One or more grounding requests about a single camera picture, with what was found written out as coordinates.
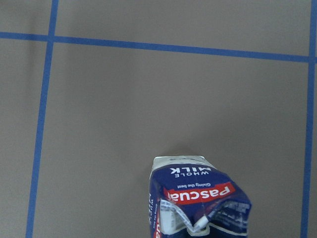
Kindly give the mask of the brown paper table mat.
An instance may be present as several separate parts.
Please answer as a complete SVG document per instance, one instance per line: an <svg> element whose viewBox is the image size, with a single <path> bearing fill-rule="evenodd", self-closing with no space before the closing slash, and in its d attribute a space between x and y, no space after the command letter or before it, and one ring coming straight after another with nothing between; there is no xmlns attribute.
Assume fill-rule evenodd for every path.
<svg viewBox="0 0 317 238"><path fill-rule="evenodd" d="M316 1L1 1L1 237L148 238L168 155L246 192L249 237L316 237Z"/></svg>

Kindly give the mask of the blue white milk carton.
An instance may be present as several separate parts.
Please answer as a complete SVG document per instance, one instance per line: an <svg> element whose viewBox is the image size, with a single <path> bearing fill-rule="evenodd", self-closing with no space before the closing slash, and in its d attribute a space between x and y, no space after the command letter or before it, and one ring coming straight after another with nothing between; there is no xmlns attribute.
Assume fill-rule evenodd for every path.
<svg viewBox="0 0 317 238"><path fill-rule="evenodd" d="M203 156L155 157L149 180L153 238L246 238L252 204Z"/></svg>

